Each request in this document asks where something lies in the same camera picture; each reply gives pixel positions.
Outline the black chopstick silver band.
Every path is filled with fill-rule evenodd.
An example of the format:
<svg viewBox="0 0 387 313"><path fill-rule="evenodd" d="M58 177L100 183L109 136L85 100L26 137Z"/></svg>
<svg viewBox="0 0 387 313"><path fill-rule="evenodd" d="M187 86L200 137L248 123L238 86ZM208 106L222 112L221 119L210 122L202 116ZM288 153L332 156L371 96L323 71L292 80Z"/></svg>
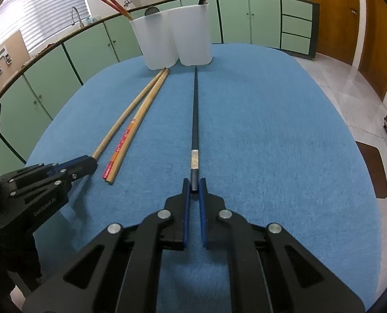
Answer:
<svg viewBox="0 0 387 313"><path fill-rule="evenodd" d="M198 193L199 183L199 121L198 121L198 67L194 71L193 84L193 123L192 142L190 155L190 191L192 194Z"/></svg>

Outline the red patterned bamboo chopstick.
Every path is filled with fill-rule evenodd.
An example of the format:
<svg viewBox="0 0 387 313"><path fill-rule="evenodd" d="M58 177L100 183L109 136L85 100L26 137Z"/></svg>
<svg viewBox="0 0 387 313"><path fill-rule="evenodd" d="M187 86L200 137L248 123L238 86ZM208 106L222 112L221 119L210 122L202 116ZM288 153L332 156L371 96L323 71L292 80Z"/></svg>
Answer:
<svg viewBox="0 0 387 313"><path fill-rule="evenodd" d="M133 21L135 18L130 14L130 12L123 6L119 4L116 0L100 0L104 2L104 4L109 5L109 7L113 8L121 15L125 16L128 20Z"/></svg>

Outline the green lower kitchen cabinets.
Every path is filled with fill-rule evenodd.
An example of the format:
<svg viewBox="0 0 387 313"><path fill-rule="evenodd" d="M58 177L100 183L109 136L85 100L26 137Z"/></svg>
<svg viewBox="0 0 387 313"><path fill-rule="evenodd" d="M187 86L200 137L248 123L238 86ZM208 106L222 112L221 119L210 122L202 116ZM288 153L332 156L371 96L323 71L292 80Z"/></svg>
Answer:
<svg viewBox="0 0 387 313"><path fill-rule="evenodd" d="M308 0L207 0L214 44L244 43L314 58L320 6ZM50 45L0 91L0 174L26 164L67 101L106 67L142 54L129 21L115 14Z"/></svg>

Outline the cardboard board with devices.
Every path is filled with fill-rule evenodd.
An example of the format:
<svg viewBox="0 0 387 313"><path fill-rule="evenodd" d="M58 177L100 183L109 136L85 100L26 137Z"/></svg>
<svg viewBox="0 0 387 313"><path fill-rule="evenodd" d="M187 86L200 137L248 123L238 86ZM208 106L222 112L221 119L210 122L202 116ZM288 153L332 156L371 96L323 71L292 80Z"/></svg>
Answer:
<svg viewBox="0 0 387 313"><path fill-rule="evenodd" d="M0 45L0 91L30 59L21 31L16 31Z"/></svg>

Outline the blue table mat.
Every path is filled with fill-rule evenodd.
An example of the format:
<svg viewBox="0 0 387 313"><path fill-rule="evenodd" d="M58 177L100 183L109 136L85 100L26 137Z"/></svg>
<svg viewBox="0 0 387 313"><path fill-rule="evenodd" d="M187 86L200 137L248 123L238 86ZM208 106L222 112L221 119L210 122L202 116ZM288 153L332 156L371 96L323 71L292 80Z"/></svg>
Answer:
<svg viewBox="0 0 387 313"><path fill-rule="evenodd" d="M54 117L27 160L91 155L156 74L143 58L92 76ZM194 68L179 63L143 119L113 185L102 179L121 134L69 203L35 232L44 280L112 222L138 224L190 177ZM340 114L284 52L216 45L198 67L200 177L250 223L282 225L368 309L381 259L379 209L364 159ZM224 251L207 251L198 202L186 251L165 251L157 312L231 312Z"/></svg>

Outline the chrome sink faucet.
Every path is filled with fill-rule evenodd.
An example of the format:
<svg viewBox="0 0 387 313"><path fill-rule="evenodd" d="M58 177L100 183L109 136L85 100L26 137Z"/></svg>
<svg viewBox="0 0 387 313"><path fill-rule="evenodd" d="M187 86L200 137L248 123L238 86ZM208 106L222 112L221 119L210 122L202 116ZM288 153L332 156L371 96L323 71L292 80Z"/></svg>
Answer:
<svg viewBox="0 0 387 313"><path fill-rule="evenodd" d="M83 29L84 28L84 24L82 22L82 18L79 14L79 11L76 7L72 7L71 8L71 25L74 26L76 24L79 24L79 28L80 29Z"/></svg>

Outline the white window blinds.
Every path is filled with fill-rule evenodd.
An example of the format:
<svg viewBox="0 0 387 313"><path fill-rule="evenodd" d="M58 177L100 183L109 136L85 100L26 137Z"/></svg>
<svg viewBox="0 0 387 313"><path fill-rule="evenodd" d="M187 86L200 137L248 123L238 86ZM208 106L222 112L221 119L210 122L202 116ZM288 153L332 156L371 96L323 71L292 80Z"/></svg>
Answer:
<svg viewBox="0 0 387 313"><path fill-rule="evenodd" d="M85 0L4 0L0 5L0 44L16 31L28 50L89 17Z"/></svg>

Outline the red brown chopstick in holder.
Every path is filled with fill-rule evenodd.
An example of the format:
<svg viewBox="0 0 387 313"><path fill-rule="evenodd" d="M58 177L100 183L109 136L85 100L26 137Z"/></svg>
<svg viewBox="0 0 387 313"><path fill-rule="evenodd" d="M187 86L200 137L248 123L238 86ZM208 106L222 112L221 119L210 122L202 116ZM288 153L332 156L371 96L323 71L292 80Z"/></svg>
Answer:
<svg viewBox="0 0 387 313"><path fill-rule="evenodd" d="M104 4L108 5L112 9L114 9L116 12L119 12L119 14L125 16L128 20L130 21L134 20L133 16L128 12L128 10L122 7L118 2L111 1L111 0L100 0L100 1L102 1Z"/></svg>

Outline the white twin utensil holder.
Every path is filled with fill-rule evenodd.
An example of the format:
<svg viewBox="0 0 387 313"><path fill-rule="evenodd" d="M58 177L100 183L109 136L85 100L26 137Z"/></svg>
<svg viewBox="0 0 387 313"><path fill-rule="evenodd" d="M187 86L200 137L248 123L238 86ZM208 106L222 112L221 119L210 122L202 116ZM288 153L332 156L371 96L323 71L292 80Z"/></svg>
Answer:
<svg viewBox="0 0 387 313"><path fill-rule="evenodd" d="M143 60L150 70L212 62L208 5L178 7L130 22Z"/></svg>

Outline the dark spoon in holder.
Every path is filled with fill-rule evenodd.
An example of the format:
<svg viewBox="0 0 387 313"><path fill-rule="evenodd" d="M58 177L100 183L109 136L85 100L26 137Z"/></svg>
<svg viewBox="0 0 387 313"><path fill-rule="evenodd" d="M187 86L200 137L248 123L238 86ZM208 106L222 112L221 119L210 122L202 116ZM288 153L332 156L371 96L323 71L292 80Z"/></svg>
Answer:
<svg viewBox="0 0 387 313"><path fill-rule="evenodd" d="M159 13L159 9L156 6L150 6L145 10L145 16L149 16L155 13Z"/></svg>

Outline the left wooden door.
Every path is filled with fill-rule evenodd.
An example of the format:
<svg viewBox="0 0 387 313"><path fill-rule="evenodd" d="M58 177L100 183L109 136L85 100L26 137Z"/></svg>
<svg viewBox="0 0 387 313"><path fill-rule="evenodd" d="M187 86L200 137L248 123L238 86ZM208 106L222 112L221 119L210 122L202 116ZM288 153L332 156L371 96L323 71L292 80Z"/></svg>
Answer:
<svg viewBox="0 0 387 313"><path fill-rule="evenodd" d="M351 65L359 31L360 0L313 0L319 4L317 52Z"/></svg>

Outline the wooden door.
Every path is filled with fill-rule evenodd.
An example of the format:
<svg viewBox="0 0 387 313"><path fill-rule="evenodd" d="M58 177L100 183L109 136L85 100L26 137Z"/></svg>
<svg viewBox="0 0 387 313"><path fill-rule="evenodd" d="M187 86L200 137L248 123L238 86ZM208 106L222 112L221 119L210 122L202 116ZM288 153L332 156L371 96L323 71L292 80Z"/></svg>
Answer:
<svg viewBox="0 0 387 313"><path fill-rule="evenodd" d="M387 4L366 0L365 38L359 72L380 99L387 92Z"/></svg>
<svg viewBox="0 0 387 313"><path fill-rule="evenodd" d="M317 52L351 65L359 31L360 0L313 0L319 4Z"/></svg>

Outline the right wooden door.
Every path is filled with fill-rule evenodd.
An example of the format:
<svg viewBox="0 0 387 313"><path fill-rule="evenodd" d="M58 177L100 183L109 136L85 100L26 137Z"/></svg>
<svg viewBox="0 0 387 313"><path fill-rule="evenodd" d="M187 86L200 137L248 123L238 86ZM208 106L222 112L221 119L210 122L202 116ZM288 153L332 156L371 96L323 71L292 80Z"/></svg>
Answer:
<svg viewBox="0 0 387 313"><path fill-rule="evenodd" d="M365 38L359 72L380 99L387 92L387 4L366 0Z"/></svg>

